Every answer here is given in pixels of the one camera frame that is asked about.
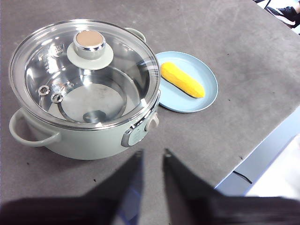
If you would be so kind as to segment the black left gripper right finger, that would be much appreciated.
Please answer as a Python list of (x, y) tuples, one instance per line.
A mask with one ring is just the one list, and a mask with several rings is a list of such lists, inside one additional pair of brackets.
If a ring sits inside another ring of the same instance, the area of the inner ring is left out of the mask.
[(227, 196), (165, 149), (165, 193), (173, 225), (298, 225), (300, 202), (283, 197)]

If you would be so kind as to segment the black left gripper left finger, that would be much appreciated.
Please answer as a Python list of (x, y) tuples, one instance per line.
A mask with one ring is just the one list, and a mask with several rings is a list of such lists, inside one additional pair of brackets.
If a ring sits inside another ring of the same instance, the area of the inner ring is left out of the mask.
[(143, 151), (82, 196), (21, 198), (0, 208), (2, 225), (136, 225), (143, 192)]

